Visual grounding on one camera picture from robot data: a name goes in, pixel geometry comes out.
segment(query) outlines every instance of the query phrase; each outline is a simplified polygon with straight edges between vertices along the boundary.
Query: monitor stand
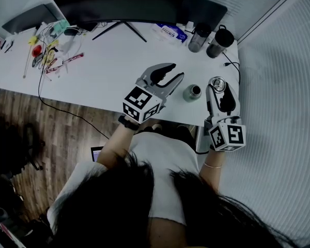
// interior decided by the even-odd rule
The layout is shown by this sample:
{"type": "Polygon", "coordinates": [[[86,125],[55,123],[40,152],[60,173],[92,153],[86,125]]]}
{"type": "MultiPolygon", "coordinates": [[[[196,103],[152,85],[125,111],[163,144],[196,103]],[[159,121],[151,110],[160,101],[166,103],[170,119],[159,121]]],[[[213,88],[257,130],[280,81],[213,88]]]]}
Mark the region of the monitor stand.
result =
{"type": "Polygon", "coordinates": [[[114,25],[110,26],[109,28],[107,28],[106,30],[101,32],[99,35],[96,35],[94,38],[92,38],[92,40],[95,40],[96,38],[100,37],[102,34],[108,32],[109,30],[117,27],[120,24],[124,24],[124,25],[128,26],[129,29],[132,30],[134,33],[136,33],[144,42],[147,42],[147,40],[145,40],[145,38],[143,36],[141,36],[138,31],[136,31],[128,22],[125,22],[125,21],[116,22],[114,25]]]}

